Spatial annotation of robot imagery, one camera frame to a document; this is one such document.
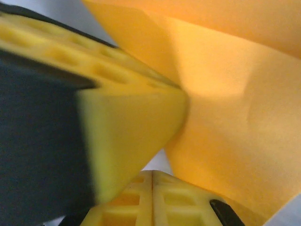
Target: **yellow foam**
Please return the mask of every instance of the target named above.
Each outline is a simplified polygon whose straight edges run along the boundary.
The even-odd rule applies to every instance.
[[[77,98],[98,202],[122,191],[182,125],[185,93],[120,49],[7,14],[0,16],[0,49],[95,82]]]
[[[84,2],[121,48],[188,93],[166,148],[177,177],[228,197],[255,226],[300,192],[300,1]]]
[[[222,226],[210,206],[222,198],[160,171],[142,171],[80,226]]]

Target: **yellow sponge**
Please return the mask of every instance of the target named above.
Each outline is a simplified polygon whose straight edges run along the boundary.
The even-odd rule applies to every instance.
[[[80,226],[222,226],[211,200],[222,198],[160,171],[142,171]]]
[[[0,31],[0,49],[95,83],[76,96],[98,202],[122,191],[181,127],[185,93],[122,50],[22,16],[1,14]]]

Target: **yellow plastic piece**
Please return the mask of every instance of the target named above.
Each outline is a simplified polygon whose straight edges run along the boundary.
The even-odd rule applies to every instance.
[[[0,48],[92,79],[77,92],[96,200],[114,198],[182,126],[187,100],[119,49],[41,21],[1,14]]]
[[[228,197],[250,226],[301,191],[299,0],[84,2],[121,48],[188,93],[186,124],[166,148],[177,177]],[[136,49],[139,32],[154,49]]]
[[[211,208],[222,198],[160,171],[142,171],[112,202],[92,208],[80,226],[222,226]]]

